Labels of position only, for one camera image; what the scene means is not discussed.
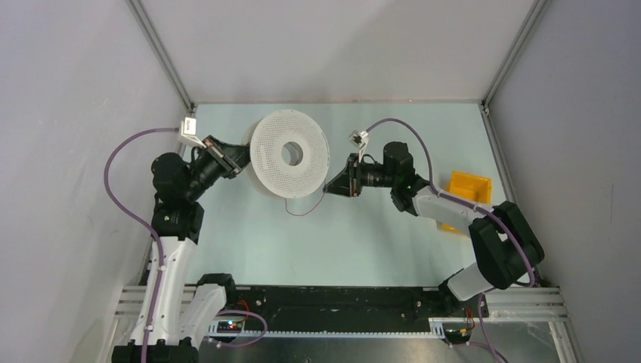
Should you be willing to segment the white cable spool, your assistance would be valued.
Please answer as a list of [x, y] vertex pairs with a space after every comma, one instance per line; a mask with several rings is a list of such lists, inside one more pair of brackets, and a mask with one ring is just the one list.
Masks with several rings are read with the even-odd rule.
[[305, 113], [274, 111], [252, 124], [243, 143], [250, 153], [243, 174], [261, 194], [299, 199], [325, 182], [329, 144], [321, 127]]

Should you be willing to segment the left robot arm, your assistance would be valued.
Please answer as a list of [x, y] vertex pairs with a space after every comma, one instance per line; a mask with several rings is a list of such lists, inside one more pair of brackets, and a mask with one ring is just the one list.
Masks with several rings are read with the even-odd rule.
[[220, 178], [235, 178], [250, 163], [247, 144], [228, 144], [207, 136], [191, 160], [175, 152], [151, 164], [153, 217], [144, 221], [119, 201], [114, 203], [141, 223], [153, 238], [147, 289], [137, 323], [124, 346], [115, 346], [112, 362], [196, 362], [213, 318], [239, 305], [230, 275], [206, 280], [182, 311], [187, 265], [195, 253], [204, 209], [198, 200]]

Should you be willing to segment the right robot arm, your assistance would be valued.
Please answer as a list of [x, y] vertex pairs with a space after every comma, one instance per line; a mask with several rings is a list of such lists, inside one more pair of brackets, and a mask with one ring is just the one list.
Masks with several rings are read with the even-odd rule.
[[449, 225], [470, 238], [475, 262], [439, 286], [439, 304], [447, 315], [461, 315], [474, 296], [505, 290], [524, 275], [536, 280], [534, 267], [545, 254], [519, 207], [509, 201], [498, 206], [476, 203], [436, 189], [416, 173], [405, 143], [386, 144], [380, 163], [349, 154], [324, 193], [358, 197], [364, 188], [388, 188], [398, 211]]

